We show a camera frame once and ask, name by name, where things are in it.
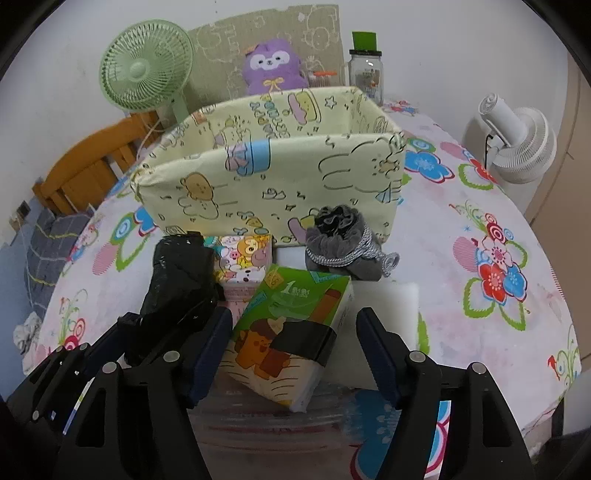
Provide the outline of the white sponge block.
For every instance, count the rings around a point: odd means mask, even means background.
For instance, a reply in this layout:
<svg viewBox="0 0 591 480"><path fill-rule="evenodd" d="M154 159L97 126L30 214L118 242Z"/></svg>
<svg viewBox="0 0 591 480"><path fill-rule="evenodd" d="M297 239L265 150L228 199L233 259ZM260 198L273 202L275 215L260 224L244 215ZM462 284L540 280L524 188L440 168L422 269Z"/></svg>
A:
<svg viewBox="0 0 591 480"><path fill-rule="evenodd" d="M353 299L349 302L322 381L349 389L377 391L362 347L356 337L356 314L365 307L374 310L384 328L396 333L414 350L418 345L420 289L417 283L394 280L353 281Z"/></svg>

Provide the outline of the green tissue pack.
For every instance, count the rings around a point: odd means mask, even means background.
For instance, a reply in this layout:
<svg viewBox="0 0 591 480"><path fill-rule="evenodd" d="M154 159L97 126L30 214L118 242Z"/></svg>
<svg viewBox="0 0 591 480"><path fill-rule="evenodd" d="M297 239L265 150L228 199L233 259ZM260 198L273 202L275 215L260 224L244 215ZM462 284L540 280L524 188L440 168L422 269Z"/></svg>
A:
<svg viewBox="0 0 591 480"><path fill-rule="evenodd" d="M219 369L263 398L304 412L352 299L349 276L271 265Z"/></svg>

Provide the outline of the cartoon printed tissue pack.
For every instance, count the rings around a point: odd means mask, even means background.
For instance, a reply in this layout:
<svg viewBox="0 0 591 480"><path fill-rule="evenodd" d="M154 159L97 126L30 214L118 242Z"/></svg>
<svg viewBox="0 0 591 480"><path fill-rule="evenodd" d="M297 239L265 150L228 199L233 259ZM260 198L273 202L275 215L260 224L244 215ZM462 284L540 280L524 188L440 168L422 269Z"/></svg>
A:
<svg viewBox="0 0 591 480"><path fill-rule="evenodd" d="M207 236L204 246L214 251L219 283L259 283L273 263L270 235Z"/></svg>

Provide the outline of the grey scrunchie pouch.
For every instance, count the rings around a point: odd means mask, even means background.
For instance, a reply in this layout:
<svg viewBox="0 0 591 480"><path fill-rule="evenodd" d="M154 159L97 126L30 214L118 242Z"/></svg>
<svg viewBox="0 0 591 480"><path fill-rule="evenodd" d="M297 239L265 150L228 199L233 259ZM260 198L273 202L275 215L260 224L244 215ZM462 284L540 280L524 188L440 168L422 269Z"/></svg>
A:
<svg viewBox="0 0 591 480"><path fill-rule="evenodd" d="M383 251L363 214L346 205L322 207L305 232L304 254L308 270L358 281L389 277L400 262L397 252Z"/></svg>

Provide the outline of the pink packet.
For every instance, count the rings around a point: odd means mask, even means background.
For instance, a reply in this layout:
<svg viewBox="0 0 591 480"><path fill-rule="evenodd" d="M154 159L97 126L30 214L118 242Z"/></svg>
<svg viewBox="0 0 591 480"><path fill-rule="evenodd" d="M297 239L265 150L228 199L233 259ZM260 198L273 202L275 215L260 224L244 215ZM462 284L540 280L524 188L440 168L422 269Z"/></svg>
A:
<svg viewBox="0 0 591 480"><path fill-rule="evenodd" d="M232 326L235 326L249 305L250 299L256 294L259 284L252 282L224 283L222 288L225 298L222 305L230 311Z"/></svg>

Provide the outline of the floral tablecloth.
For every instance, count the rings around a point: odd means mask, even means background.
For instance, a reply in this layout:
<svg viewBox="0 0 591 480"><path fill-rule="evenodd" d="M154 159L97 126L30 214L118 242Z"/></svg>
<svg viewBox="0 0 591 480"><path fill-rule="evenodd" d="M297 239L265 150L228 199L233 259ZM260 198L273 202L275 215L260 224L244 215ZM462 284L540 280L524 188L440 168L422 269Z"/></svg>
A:
<svg viewBox="0 0 591 480"><path fill-rule="evenodd" d="M402 193L388 249L398 268L375 292L419 290L418 348L457 367L492 372L531 442L581 372L571 315L551 264L521 212L481 163L405 101L384 113L408 139ZM55 348L95 341L137 310L161 233L119 180L79 236L66 238L32 370ZM308 411L292 414L222 376L192 421L216 479L372 479L397 412L369 389L322 384Z"/></svg>

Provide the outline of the blue plaid bedding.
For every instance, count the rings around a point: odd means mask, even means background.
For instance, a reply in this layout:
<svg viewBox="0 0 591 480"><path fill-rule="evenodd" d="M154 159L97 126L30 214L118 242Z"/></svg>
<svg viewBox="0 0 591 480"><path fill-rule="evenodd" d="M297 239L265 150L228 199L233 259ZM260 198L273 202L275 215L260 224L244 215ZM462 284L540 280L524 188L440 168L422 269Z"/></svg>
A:
<svg viewBox="0 0 591 480"><path fill-rule="evenodd" d="M40 319L44 318L61 272L90 219L90 211L56 216L43 209L33 222L31 238L26 242L24 282L32 310Z"/></svg>

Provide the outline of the orange wooden chair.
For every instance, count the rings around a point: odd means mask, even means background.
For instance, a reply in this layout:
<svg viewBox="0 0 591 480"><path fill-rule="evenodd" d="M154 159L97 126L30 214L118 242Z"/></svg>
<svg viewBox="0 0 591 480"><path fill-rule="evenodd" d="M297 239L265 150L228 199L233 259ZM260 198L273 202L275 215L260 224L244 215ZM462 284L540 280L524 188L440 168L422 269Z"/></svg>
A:
<svg viewBox="0 0 591 480"><path fill-rule="evenodd" d="M151 129L157 122L154 111L135 113L81 140L33 185L35 197L57 215L98 207L118 181L113 168L128 172L141 141L158 138Z"/></svg>

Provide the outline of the yellow cartoon fabric storage box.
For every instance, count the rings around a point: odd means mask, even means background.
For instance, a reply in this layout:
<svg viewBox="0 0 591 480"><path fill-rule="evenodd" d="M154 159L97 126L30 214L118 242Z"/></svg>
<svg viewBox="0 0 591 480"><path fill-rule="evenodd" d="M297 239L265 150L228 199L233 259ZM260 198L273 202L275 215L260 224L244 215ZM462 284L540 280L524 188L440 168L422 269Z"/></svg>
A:
<svg viewBox="0 0 591 480"><path fill-rule="evenodd" d="M301 88L204 107L164 135L131 187L169 235L270 235L304 243L322 208L363 214L389 238L406 138L355 87Z"/></svg>

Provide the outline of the white floor fan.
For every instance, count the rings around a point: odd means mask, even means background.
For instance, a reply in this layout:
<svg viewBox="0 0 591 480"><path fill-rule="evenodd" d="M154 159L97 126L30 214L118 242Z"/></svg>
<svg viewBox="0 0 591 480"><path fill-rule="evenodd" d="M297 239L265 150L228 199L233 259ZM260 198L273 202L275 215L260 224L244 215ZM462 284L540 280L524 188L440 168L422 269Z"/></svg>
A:
<svg viewBox="0 0 591 480"><path fill-rule="evenodd" d="M525 213L557 153L556 133L542 111L512 108L490 93L480 101L463 141Z"/></svg>

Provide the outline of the green desk fan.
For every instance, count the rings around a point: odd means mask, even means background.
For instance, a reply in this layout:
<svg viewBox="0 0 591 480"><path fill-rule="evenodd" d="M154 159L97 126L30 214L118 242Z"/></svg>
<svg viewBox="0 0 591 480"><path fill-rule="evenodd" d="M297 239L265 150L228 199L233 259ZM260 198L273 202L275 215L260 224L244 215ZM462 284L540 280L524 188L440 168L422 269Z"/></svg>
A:
<svg viewBox="0 0 591 480"><path fill-rule="evenodd" d="M109 43L99 65L99 86L111 104L128 113L167 107L175 127L189 115L184 89L193 61L193 45L183 28L163 19L141 21Z"/></svg>

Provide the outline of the cartoon cardboard sheet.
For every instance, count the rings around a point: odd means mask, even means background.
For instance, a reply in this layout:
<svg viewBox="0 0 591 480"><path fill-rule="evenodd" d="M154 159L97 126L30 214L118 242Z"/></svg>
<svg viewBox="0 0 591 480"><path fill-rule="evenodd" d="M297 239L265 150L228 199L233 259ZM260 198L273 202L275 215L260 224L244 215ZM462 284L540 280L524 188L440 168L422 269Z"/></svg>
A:
<svg viewBox="0 0 591 480"><path fill-rule="evenodd" d="M245 96L245 54L273 38L290 42L304 73L335 71L335 85L344 82L339 7L334 4L254 11L201 25L189 36L194 49L191 75L184 88L189 111Z"/></svg>

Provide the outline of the purple plush toy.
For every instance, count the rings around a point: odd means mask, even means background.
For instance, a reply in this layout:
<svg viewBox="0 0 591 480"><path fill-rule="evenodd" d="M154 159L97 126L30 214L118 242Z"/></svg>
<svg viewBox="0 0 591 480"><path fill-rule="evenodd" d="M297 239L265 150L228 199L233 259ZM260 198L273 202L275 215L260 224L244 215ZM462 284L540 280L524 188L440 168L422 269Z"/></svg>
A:
<svg viewBox="0 0 591 480"><path fill-rule="evenodd" d="M245 54L242 78L249 95L308 88L301 72L301 59L290 42L273 38L256 45Z"/></svg>

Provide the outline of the toothpick holder with orange lid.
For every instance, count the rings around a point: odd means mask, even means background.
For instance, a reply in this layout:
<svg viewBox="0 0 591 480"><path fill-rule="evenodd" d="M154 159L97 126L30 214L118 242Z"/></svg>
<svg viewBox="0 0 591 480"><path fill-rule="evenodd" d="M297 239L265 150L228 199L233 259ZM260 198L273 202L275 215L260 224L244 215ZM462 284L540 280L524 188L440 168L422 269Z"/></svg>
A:
<svg viewBox="0 0 591 480"><path fill-rule="evenodd" d="M311 88L339 86L339 73L335 71L308 71L308 85Z"/></svg>

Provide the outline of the glass jar with green lid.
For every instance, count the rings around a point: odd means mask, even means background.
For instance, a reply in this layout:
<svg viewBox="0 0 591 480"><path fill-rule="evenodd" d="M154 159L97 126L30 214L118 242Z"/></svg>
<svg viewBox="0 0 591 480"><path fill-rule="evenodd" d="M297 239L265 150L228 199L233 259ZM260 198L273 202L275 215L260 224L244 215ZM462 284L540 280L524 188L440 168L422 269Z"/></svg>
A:
<svg viewBox="0 0 591 480"><path fill-rule="evenodd" d="M349 50L349 83L358 87L377 105L384 100L382 52L377 34L353 31L353 48Z"/></svg>

